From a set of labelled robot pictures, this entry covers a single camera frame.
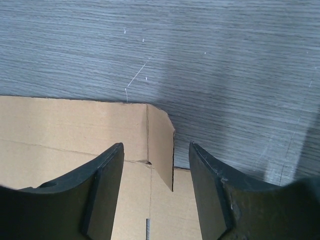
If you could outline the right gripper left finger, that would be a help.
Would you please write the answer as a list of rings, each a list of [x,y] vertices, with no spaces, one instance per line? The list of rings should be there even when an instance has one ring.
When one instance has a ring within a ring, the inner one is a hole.
[[[109,240],[124,156],[124,145],[115,143],[93,160],[39,187],[1,187],[1,239]]]

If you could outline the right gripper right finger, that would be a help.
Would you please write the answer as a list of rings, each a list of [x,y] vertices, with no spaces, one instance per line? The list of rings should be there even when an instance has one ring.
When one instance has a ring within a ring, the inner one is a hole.
[[[204,240],[319,239],[319,177],[274,185],[231,167],[194,142],[188,159]]]

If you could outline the brown cardboard box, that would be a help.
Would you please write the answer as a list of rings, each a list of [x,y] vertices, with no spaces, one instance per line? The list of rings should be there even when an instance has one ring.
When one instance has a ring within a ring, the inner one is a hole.
[[[37,187],[123,143],[114,240],[199,240],[191,173],[174,168],[175,129],[145,103],[2,96],[0,183]]]

